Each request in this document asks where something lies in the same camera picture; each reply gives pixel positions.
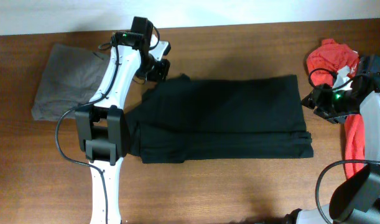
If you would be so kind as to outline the black t-shirt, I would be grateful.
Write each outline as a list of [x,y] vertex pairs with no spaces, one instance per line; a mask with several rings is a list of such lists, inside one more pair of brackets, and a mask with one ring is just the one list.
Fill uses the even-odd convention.
[[147,90],[126,114],[129,153],[145,164],[313,156],[297,77],[191,80]]

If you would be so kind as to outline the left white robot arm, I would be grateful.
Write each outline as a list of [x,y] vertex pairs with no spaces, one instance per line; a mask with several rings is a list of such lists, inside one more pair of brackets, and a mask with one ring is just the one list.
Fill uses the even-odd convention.
[[117,32],[110,46],[101,84],[89,102],[75,109],[80,149],[92,178],[91,223],[121,222],[119,176],[130,140],[123,109],[132,79],[162,81],[169,69],[164,56],[170,43],[155,32]]

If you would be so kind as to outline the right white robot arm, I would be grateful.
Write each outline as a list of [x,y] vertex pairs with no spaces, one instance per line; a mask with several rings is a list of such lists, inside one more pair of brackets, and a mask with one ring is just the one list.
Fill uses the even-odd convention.
[[294,210],[283,223],[380,223],[380,73],[357,75],[349,80],[351,88],[333,89],[333,104],[346,105],[354,98],[364,123],[364,159],[352,159],[363,168],[342,183],[328,205],[319,200],[323,176],[347,161],[334,162],[322,170],[315,186],[316,209]]

